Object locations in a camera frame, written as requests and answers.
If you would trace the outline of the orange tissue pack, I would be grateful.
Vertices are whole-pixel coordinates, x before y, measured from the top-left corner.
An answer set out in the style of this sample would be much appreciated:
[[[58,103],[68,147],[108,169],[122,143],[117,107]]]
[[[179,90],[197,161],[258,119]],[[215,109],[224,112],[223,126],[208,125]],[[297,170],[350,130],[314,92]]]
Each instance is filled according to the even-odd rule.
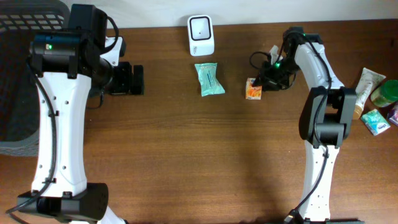
[[[246,80],[245,99],[260,100],[262,95],[262,86],[254,86],[255,78],[248,78]]]

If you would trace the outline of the teal pouch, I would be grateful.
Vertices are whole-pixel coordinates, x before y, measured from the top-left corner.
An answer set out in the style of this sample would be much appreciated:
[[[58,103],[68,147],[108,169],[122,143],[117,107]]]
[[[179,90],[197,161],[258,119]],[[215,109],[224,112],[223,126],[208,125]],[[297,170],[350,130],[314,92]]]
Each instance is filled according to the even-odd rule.
[[[220,95],[225,89],[216,78],[217,63],[197,63],[195,69],[200,82],[201,96]]]

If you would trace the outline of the white cream tube gold cap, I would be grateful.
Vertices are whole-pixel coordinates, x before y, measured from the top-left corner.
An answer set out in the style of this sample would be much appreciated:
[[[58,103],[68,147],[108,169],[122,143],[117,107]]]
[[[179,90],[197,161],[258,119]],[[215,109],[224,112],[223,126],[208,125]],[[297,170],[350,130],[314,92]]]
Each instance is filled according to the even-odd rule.
[[[353,119],[360,118],[364,111],[366,100],[375,87],[379,86],[385,78],[385,75],[381,75],[368,68],[363,68],[358,85],[355,89],[357,99],[354,107]]]

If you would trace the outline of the teal tissue pack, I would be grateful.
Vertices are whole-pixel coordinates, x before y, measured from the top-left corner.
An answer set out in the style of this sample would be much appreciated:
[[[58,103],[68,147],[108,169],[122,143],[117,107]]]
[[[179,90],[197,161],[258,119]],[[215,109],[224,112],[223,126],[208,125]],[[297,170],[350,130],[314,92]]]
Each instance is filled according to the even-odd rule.
[[[377,109],[373,109],[362,115],[361,121],[370,130],[370,132],[377,136],[391,127],[387,120],[380,114]]]

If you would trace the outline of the green lid glass jar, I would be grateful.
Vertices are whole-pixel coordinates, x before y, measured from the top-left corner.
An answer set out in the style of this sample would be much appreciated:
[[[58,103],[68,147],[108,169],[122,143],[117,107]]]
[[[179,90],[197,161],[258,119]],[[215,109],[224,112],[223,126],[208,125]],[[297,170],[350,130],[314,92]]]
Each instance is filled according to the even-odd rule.
[[[380,108],[386,107],[397,101],[397,80],[388,80],[371,95],[371,102]]]

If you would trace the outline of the red purple snack package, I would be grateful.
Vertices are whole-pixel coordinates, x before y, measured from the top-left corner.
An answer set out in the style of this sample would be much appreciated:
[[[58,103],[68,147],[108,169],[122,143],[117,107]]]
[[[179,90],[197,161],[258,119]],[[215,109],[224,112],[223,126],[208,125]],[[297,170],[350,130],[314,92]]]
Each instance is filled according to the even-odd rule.
[[[396,103],[387,114],[387,120],[398,126],[398,103]]]

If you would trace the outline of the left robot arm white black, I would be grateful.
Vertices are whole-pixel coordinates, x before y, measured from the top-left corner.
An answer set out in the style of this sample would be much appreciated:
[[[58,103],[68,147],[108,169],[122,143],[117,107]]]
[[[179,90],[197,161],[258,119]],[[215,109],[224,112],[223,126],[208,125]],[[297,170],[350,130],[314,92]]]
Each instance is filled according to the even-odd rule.
[[[29,191],[7,215],[60,223],[119,223],[109,189],[86,178],[85,112],[91,95],[142,95],[144,68],[123,61],[124,39],[107,37],[113,19],[92,4],[74,4],[64,28],[35,35],[26,60],[39,92],[39,155]]]

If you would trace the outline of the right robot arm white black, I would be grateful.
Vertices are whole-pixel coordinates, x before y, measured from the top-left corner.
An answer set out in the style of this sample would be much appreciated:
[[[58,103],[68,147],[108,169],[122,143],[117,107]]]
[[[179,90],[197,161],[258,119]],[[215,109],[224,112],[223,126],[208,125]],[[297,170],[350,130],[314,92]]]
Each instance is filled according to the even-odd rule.
[[[330,191],[335,161],[351,130],[356,92],[333,72],[318,34],[289,27],[275,61],[259,67],[253,86],[264,91],[286,90],[302,72],[309,93],[299,119],[306,151],[302,198],[284,223],[331,223]]]

